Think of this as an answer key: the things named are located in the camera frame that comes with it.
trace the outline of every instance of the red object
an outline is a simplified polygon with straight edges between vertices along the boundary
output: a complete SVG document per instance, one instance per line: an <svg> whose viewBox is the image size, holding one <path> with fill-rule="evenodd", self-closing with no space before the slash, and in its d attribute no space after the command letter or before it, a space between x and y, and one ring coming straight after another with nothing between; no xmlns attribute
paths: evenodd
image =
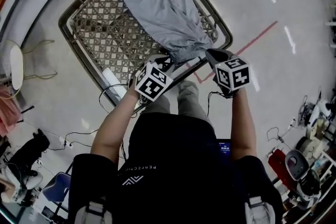
<svg viewBox="0 0 336 224"><path fill-rule="evenodd" d="M275 150L268 158L268 164L273 171L278 175L278 178L289 189L296 191L297 182L290 176L286 168L285 154L281 150Z"/></svg>

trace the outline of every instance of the lattice pattern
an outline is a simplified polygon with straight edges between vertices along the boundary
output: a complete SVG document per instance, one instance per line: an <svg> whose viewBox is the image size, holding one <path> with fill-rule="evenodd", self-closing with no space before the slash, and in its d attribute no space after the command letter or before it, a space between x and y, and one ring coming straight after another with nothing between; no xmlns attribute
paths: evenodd
<svg viewBox="0 0 336 224"><path fill-rule="evenodd" d="M205 32L215 41L217 32L197 7ZM100 70L109 67L121 83L150 55L167 54L133 17L123 0L88 0L70 25Z"/></svg>

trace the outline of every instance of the pink cloth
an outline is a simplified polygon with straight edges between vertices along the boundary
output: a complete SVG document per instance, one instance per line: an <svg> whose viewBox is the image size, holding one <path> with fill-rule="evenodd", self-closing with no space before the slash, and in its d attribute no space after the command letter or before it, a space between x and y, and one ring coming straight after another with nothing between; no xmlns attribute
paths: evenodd
<svg viewBox="0 0 336 224"><path fill-rule="evenodd" d="M21 118L21 112L16 106L13 99L2 99L9 98L8 87L0 87L0 135L2 137L6 136L12 129L14 129L15 124Z"/></svg>

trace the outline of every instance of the logo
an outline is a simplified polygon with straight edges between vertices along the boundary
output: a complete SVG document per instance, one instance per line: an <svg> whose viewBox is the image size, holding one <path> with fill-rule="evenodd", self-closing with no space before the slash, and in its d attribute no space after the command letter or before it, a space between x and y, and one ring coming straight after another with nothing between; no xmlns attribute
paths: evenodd
<svg viewBox="0 0 336 224"><path fill-rule="evenodd" d="M135 183L139 182L141 178L143 178L143 176L131 176L122 185L132 185L132 184L135 184Z"/></svg>

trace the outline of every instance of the gray pants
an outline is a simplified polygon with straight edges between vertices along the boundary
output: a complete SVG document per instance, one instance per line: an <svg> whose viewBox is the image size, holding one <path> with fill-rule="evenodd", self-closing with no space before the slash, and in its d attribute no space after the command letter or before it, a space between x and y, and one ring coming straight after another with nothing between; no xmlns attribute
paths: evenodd
<svg viewBox="0 0 336 224"><path fill-rule="evenodd" d="M198 102L198 88L191 81L182 81L178 85L179 95L177 97L179 115L189 116L207 121L211 124L208 116ZM170 113L170 103L165 96L160 96L154 102L150 103L141 114L144 113Z"/></svg>

